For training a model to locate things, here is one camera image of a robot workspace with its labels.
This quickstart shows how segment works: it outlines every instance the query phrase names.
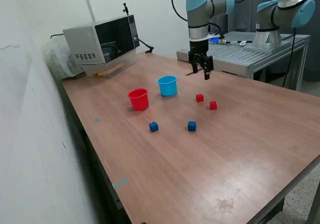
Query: metal table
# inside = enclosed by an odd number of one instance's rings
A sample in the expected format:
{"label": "metal table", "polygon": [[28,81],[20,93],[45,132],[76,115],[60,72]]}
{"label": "metal table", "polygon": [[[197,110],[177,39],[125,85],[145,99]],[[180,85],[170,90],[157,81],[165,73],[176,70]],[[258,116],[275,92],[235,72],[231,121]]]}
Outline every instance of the metal table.
{"label": "metal table", "polygon": [[[225,40],[253,40],[255,34],[251,32],[229,32],[225,34]],[[290,34],[282,34],[281,37],[286,41],[292,42],[293,40]],[[310,38],[310,35],[300,34],[297,34],[295,37],[292,64],[285,84],[289,89],[300,90]],[[253,79],[254,73],[289,56],[291,53],[291,46],[276,54],[245,51],[243,47],[240,45],[210,44],[207,54],[213,56],[214,68],[216,70]],[[188,62],[188,51],[177,51],[177,58],[178,60]]]}

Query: gray curtain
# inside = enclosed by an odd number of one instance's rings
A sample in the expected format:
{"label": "gray curtain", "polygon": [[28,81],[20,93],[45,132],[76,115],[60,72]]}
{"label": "gray curtain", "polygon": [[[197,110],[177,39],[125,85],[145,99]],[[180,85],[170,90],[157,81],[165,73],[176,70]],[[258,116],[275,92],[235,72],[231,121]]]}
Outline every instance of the gray curtain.
{"label": "gray curtain", "polygon": [[[243,31],[255,32],[256,31],[256,17],[258,4],[269,0],[246,0],[242,3],[236,3],[234,11],[228,15],[228,31]],[[320,0],[316,1],[316,10],[314,17],[306,26],[297,29],[297,34],[310,34],[312,35],[311,43],[309,45],[308,54],[306,58],[304,78],[308,81],[320,81],[320,62],[318,61],[317,40],[320,38],[318,27],[320,26]],[[292,28],[282,28],[282,33],[292,33]],[[283,65],[277,64],[276,71],[283,72],[286,70],[286,60]]]}

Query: red block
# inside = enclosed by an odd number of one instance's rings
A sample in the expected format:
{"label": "red block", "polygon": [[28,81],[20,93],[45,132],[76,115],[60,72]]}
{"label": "red block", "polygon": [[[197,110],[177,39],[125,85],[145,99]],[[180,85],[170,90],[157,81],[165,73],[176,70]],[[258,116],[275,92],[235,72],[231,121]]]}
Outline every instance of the red block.
{"label": "red block", "polygon": [[197,94],[197,95],[195,96],[195,98],[196,98],[196,101],[197,101],[198,103],[204,101],[204,96],[203,96],[202,94]]}
{"label": "red block", "polygon": [[218,106],[217,106],[217,102],[213,101],[210,102],[210,110],[217,110]]}

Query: red plastic cup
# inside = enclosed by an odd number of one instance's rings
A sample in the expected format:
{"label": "red plastic cup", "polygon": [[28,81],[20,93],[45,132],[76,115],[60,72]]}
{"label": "red plastic cup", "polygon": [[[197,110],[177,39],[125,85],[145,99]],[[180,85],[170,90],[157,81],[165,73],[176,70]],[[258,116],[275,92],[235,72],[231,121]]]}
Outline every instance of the red plastic cup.
{"label": "red plastic cup", "polygon": [[128,93],[134,111],[142,111],[149,107],[148,90],[138,88]]}

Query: blue cup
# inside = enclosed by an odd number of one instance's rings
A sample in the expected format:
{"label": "blue cup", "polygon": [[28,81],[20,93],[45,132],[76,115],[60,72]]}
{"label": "blue cup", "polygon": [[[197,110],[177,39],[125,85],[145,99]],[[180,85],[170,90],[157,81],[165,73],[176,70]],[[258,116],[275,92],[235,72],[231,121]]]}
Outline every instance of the blue cup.
{"label": "blue cup", "polygon": [[177,77],[165,76],[158,79],[157,82],[163,97],[173,96],[177,93]]}

